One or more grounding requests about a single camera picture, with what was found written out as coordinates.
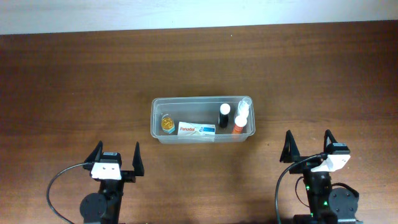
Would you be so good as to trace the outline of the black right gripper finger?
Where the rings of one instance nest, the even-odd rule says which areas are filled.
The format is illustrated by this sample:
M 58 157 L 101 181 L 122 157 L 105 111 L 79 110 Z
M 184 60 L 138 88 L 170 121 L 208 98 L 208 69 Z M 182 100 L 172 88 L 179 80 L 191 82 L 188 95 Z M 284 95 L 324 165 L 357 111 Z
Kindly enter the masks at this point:
M 293 162 L 298 162 L 300 159 L 301 156 L 298 147 L 295 143 L 295 139 L 292 135 L 291 130 L 288 130 L 285 135 L 285 143 L 279 162 L 293 163 Z
M 331 131 L 327 129 L 324 135 L 323 152 L 335 152 L 336 149 L 334 143 L 337 143 L 337 140 L 332 135 Z

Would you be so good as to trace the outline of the gold lid small jar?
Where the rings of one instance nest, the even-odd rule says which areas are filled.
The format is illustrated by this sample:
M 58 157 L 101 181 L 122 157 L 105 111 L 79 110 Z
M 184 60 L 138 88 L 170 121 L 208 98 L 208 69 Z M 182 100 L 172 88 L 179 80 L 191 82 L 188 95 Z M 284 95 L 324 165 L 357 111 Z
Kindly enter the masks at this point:
M 161 117 L 161 128 L 167 134 L 175 131 L 175 123 L 169 114 L 163 114 Z

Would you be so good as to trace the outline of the white Panadol box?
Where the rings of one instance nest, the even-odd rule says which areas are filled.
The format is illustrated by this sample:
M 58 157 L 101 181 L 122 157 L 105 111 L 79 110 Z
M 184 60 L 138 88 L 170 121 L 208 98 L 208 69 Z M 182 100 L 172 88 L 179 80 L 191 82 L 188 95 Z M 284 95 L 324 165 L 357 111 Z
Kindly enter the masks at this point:
M 215 135 L 216 126 L 214 124 L 198 124 L 186 123 L 180 121 L 178 123 L 179 136 L 202 136 L 202 135 Z

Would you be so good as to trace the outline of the orange bottle white cap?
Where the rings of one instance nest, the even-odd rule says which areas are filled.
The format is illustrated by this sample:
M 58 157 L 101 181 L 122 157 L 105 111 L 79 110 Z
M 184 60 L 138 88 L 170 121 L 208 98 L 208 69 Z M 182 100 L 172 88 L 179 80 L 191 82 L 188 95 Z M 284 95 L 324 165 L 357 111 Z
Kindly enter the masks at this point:
M 238 115 L 234 119 L 234 128 L 233 128 L 233 134 L 241 134 L 243 127 L 247 125 L 247 117 L 244 115 Z

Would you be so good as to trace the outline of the white dropper bottle clear cap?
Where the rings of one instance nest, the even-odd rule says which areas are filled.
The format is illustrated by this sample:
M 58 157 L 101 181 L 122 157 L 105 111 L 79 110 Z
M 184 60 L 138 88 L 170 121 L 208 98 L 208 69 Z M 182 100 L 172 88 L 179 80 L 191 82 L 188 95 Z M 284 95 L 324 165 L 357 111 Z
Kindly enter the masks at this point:
M 234 114 L 234 118 L 237 116 L 243 116 L 245 118 L 248 118 L 251 105 L 252 99 L 248 96 L 245 96 L 242 100 L 239 101 L 236 112 Z

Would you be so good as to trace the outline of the dark bottle white cap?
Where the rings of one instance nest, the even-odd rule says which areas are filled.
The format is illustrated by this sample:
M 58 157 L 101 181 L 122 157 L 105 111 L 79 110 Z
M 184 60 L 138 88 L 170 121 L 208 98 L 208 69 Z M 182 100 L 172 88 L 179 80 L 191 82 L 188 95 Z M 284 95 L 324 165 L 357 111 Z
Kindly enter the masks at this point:
M 229 122 L 229 112 L 231 111 L 231 107 L 227 103 L 223 103 L 220 106 L 220 114 L 218 119 L 218 124 L 221 128 L 226 128 Z

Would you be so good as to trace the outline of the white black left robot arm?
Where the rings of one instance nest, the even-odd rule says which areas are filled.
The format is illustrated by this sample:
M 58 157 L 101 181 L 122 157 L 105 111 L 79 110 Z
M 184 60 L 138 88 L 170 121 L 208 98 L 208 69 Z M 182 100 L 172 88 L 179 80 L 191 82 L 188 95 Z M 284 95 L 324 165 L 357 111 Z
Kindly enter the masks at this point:
M 99 141 L 84 160 L 83 168 L 90 177 L 99 182 L 99 190 L 88 194 L 80 203 L 80 214 L 84 223 L 118 223 L 124 184 L 134 183 L 144 176 L 144 165 L 140 145 L 137 142 L 132 158 L 132 170 L 122 170 L 122 157 L 118 152 L 104 152 Z

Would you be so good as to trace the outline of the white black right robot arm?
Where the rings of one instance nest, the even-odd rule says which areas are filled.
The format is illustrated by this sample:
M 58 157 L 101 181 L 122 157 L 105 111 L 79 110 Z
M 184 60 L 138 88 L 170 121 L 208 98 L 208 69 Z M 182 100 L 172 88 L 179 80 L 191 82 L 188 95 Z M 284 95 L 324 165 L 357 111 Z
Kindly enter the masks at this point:
M 293 223 L 360 223 L 359 193 L 347 184 L 331 182 L 330 174 L 342 169 L 349 159 L 350 149 L 338 142 L 330 130 L 325 131 L 323 152 L 318 156 L 301 156 L 291 131 L 286 132 L 280 161 L 292 163 L 290 174 L 300 174 L 305 184 L 308 215 L 294 215 Z

